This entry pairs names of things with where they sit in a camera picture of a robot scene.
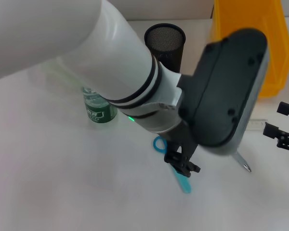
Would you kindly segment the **white grey ballpoint pen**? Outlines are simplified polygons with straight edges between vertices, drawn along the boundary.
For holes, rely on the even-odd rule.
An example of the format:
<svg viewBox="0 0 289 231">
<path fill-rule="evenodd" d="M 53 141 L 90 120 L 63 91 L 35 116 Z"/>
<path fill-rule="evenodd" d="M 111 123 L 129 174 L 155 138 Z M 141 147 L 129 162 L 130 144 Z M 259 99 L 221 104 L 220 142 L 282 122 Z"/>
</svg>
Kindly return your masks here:
<svg viewBox="0 0 289 231">
<path fill-rule="evenodd" d="M 249 164 L 247 161 L 241 156 L 239 152 L 236 152 L 235 154 L 232 155 L 232 157 L 242 166 L 246 171 L 252 172 Z"/>
</svg>

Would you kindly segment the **black mesh pen holder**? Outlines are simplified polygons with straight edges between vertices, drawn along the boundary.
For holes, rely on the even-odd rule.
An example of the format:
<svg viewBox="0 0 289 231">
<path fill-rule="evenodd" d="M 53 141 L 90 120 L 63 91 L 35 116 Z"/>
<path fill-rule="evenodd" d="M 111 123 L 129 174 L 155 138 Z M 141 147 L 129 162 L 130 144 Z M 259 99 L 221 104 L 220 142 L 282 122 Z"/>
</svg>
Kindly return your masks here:
<svg viewBox="0 0 289 231">
<path fill-rule="evenodd" d="M 150 52 L 167 69 L 179 73 L 186 36 L 176 25 L 161 23 L 151 26 L 144 34 L 144 42 Z"/>
</svg>

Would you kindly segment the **clear green-label water bottle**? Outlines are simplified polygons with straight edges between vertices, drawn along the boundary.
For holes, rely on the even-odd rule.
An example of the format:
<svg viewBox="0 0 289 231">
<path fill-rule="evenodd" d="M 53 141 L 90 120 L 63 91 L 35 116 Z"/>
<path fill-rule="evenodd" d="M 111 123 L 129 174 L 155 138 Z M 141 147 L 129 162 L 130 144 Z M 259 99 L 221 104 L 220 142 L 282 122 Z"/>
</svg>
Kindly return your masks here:
<svg viewBox="0 0 289 231">
<path fill-rule="evenodd" d="M 118 111 L 97 92 L 90 88 L 82 88 L 87 115 L 95 123 L 107 123 L 113 120 Z"/>
</svg>

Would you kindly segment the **translucent green fruit plate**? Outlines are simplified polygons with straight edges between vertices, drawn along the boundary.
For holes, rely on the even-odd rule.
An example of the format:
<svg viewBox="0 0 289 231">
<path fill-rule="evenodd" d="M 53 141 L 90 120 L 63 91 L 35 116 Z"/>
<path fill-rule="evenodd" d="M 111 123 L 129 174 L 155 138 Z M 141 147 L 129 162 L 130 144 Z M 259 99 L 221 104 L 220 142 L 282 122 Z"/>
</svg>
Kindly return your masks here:
<svg viewBox="0 0 289 231">
<path fill-rule="evenodd" d="M 46 76 L 57 78 L 60 83 L 72 88 L 75 91 L 82 92 L 88 85 L 80 77 L 66 68 L 60 59 L 51 59 L 42 64 L 42 70 Z"/>
</svg>

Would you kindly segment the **yellow plastic bin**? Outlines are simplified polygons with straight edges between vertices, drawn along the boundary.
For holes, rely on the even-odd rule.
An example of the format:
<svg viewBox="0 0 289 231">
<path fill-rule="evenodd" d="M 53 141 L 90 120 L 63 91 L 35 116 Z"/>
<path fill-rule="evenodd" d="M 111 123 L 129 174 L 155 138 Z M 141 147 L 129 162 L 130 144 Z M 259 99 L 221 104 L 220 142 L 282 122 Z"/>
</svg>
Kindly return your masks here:
<svg viewBox="0 0 289 231">
<path fill-rule="evenodd" d="M 289 74 L 289 32 L 281 0 L 214 0 L 209 40 L 219 41 L 242 28 L 258 29 L 267 37 L 270 60 L 259 97 L 275 97 Z"/>
</svg>

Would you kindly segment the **blue scissors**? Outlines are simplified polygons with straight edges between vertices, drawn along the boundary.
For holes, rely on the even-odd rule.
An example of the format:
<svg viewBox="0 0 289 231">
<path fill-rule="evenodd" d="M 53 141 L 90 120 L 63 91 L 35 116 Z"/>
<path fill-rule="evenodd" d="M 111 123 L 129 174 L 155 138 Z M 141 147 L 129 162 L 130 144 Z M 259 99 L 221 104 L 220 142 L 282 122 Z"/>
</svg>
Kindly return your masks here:
<svg viewBox="0 0 289 231">
<path fill-rule="evenodd" d="M 159 148 L 158 147 L 158 143 L 162 143 L 163 144 L 163 148 Z M 153 140 L 153 148 L 162 154 L 166 154 L 166 150 L 167 150 L 167 142 L 165 139 L 163 139 L 162 137 L 158 136 Z M 192 192 L 192 187 L 189 183 L 189 180 L 187 177 L 177 173 L 177 171 L 171 166 L 173 174 L 182 190 L 182 192 L 184 192 L 185 194 L 189 194 Z"/>
</svg>

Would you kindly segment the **transparent plastic ruler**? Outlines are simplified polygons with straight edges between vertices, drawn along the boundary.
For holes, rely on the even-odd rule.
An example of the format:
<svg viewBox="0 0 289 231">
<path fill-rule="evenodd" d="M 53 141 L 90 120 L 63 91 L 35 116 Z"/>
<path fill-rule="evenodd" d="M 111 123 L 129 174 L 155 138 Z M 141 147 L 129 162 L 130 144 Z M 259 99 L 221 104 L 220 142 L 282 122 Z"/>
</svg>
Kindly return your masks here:
<svg viewBox="0 0 289 231">
<path fill-rule="evenodd" d="M 267 119 L 250 119 L 246 130 L 247 131 L 262 131 L 264 130 L 264 127 L 266 123 L 268 122 Z"/>
</svg>

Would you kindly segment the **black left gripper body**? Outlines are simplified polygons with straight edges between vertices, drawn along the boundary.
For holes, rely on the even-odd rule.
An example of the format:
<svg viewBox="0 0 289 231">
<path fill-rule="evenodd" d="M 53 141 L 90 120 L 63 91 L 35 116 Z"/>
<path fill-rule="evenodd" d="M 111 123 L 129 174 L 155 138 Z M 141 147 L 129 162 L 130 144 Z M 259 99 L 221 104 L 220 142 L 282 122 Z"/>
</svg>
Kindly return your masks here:
<svg viewBox="0 0 289 231">
<path fill-rule="evenodd" d="M 168 159 L 190 159 L 197 146 L 188 125 L 184 122 L 167 132 Z"/>
</svg>

